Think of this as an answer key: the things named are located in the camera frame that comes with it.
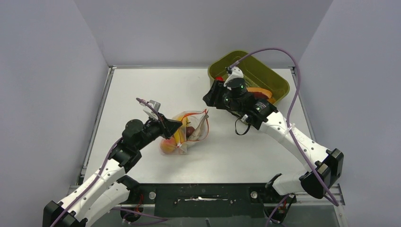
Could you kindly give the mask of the yellow banana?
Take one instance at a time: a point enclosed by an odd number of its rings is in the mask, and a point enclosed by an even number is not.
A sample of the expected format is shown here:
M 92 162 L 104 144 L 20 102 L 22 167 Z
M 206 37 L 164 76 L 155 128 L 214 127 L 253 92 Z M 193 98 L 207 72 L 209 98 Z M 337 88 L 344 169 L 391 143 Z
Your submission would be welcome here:
M 186 142 L 186 128 L 188 124 L 188 117 L 182 117 L 179 120 L 181 121 L 182 126 L 174 134 L 174 140 L 177 146 L 180 146 L 181 144 Z

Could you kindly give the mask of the dark purple plum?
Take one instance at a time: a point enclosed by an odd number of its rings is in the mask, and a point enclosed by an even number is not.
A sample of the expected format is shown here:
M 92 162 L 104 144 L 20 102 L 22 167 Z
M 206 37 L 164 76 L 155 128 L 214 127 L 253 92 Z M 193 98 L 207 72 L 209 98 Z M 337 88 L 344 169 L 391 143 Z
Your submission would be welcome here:
M 186 127 L 186 137 L 190 137 L 195 131 L 195 128 L 192 126 Z

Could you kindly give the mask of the peach fruit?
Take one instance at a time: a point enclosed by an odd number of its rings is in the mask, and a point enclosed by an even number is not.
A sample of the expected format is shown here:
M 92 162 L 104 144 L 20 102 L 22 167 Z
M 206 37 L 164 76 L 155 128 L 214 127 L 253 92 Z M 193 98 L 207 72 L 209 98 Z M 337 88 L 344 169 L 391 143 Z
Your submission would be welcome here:
M 174 138 L 163 139 L 160 142 L 160 148 L 164 154 L 170 154 L 170 153 L 174 152 L 176 147 L 177 147 L 177 143 Z

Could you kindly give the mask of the clear zip bag orange zipper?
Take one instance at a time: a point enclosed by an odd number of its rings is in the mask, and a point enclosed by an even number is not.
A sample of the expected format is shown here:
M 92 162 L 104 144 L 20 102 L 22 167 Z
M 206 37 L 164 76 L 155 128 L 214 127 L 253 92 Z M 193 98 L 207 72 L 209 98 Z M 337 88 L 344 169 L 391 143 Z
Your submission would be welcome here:
M 209 134 L 209 111 L 184 111 L 176 115 L 174 120 L 182 126 L 169 139 L 162 139 L 159 146 L 167 155 L 186 155 L 188 149 L 207 138 Z

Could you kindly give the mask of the olive green plastic bin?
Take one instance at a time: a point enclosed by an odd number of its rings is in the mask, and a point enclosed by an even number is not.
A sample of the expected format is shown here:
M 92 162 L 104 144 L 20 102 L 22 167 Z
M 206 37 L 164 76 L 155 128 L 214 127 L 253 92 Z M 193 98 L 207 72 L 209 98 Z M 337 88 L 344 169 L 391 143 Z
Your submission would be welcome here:
M 208 68 L 210 83 L 213 83 L 215 77 L 227 79 L 227 67 L 246 54 L 243 50 L 235 50 L 212 63 Z M 274 105 L 278 105 L 290 91 L 287 80 L 253 56 L 241 61 L 238 67 L 243 72 L 248 87 L 260 87 L 272 92 L 276 99 Z

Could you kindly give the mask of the grey fish toy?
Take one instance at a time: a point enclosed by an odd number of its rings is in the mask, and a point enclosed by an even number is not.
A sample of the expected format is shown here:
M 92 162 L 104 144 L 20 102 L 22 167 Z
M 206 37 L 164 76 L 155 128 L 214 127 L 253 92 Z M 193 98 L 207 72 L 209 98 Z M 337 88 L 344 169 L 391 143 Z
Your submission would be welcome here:
M 207 137 L 207 134 L 209 132 L 208 117 L 209 116 L 206 113 L 200 118 L 199 124 L 195 128 L 194 133 L 190 137 L 188 137 L 187 140 L 200 141 Z

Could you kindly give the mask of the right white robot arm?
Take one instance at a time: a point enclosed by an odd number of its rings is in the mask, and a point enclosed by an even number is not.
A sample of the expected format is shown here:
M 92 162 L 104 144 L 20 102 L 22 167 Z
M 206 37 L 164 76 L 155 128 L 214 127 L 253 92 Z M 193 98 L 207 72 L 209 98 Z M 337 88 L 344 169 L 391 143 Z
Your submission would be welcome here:
M 344 155 L 337 148 L 329 150 L 318 144 L 289 123 L 284 115 L 268 101 L 248 91 L 244 79 L 225 83 L 215 80 L 202 98 L 206 106 L 226 110 L 248 127 L 263 132 L 294 155 L 304 170 L 293 174 L 276 174 L 266 184 L 266 196 L 277 202 L 286 194 L 306 192 L 322 199 L 342 173 Z

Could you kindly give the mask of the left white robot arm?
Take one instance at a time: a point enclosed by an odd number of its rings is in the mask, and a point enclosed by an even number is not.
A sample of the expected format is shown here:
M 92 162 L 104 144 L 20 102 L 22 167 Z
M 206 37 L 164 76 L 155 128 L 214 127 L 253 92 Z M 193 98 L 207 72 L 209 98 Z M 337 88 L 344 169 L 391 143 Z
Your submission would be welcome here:
M 102 165 L 71 194 L 44 208 L 44 227 L 90 227 L 113 207 L 126 201 L 139 183 L 127 173 L 141 159 L 141 149 L 158 137 L 171 138 L 181 121 L 133 119 L 110 148 Z

